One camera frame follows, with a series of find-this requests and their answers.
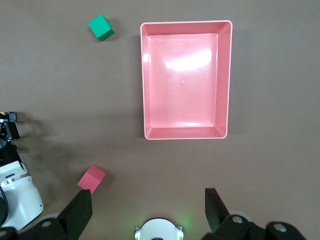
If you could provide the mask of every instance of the screw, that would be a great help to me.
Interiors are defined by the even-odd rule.
[[[44,223],[41,224],[41,227],[46,228],[49,227],[51,225],[50,221],[45,221]]]
[[[283,226],[283,225],[280,224],[280,223],[276,223],[276,224],[274,224],[273,226],[274,226],[274,228],[275,228],[276,230],[278,230],[279,232],[285,233],[285,232],[287,231],[286,227]]]
[[[8,232],[6,230],[0,231],[0,237],[7,235],[7,233]]]
[[[232,220],[233,220],[236,224],[242,224],[242,223],[243,223],[242,218],[239,217],[239,216],[233,216],[233,217],[232,217]]]

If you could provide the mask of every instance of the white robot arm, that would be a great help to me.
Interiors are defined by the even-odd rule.
[[[38,189],[11,140],[19,134],[14,122],[0,119],[0,227],[21,230],[44,210]]]

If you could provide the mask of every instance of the pink plastic bin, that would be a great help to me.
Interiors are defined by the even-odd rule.
[[[140,34],[145,137],[225,138],[232,23],[147,22]]]

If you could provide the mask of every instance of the green block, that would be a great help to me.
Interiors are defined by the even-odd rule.
[[[115,31],[112,29],[111,25],[108,23],[107,19],[102,14],[98,15],[88,24],[91,30],[93,31],[94,35],[101,41],[104,41],[113,34],[115,34]]]

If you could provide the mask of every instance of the cable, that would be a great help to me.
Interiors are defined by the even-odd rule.
[[[1,227],[6,222],[6,220],[8,218],[9,206],[8,206],[8,200],[7,200],[5,191],[2,189],[1,186],[0,186],[0,192],[2,193],[2,196],[3,196],[3,199],[4,199],[4,203],[5,203],[5,214],[4,214],[4,219],[0,223],[0,227]]]

